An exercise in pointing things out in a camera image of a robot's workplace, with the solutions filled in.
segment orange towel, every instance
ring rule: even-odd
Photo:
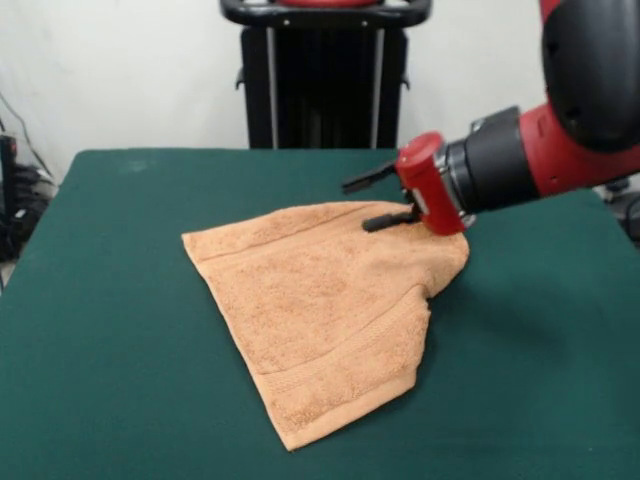
[[[416,381],[425,299],[464,267],[462,235],[422,224],[376,233],[407,210],[341,202],[279,210],[183,235],[287,450],[318,440]]]

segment black stand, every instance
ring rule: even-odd
[[[251,148],[395,148],[407,57],[401,27],[422,22],[430,4],[260,9],[223,0],[227,17],[250,25],[238,83]],[[270,8],[277,13],[265,19]]]

